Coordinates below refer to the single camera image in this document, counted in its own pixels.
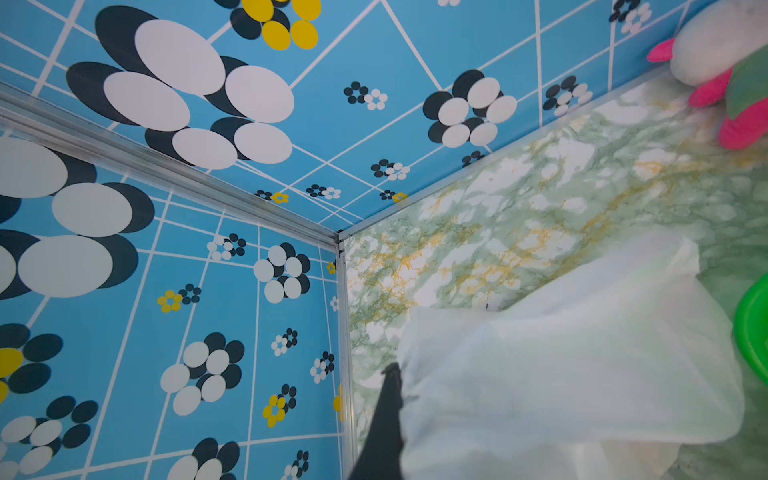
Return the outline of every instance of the green bowl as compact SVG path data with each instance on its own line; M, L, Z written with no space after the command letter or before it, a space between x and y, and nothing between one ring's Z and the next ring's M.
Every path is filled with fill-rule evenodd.
M746 362L768 385L768 275L757 280L741 299L733 334Z

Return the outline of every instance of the white plush head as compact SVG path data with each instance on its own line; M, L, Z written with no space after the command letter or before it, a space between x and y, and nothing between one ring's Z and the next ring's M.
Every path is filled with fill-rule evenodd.
M720 0L680 30L672 74L697 87L768 44L768 0Z

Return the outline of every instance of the pink and white plush toy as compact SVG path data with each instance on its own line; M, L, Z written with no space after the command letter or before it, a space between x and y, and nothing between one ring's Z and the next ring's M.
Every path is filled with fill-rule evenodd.
M688 104L725 99L720 144L749 147L768 132L768 0L720 0L648 55L670 61L672 75L697 87Z

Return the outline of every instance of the pink plush foot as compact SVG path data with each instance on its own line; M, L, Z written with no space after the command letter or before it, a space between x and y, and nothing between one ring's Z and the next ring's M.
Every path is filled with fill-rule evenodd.
M688 98L688 104L693 108L706 107L725 98L725 90L728 88L730 74L733 69L729 68L723 74L717 75L706 84L701 85Z
M768 132L768 98L745 111L736 120L726 117L720 128L720 145L729 150L741 150L755 143Z
M656 45L648 54L648 61L651 63L659 63L662 61L672 60L672 46L674 45L674 38L670 38L667 41L662 41L659 45Z

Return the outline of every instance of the marble pattern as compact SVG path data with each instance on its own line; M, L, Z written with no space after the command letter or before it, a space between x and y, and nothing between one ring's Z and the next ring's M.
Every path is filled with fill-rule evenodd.
M504 309L659 223L700 245L733 314L768 272L768 140L723 150L723 106L692 110L689 94L663 74L345 242L358 445L411 306ZM749 372L745 388L742 434L684 446L667 477L768 471L768 388Z

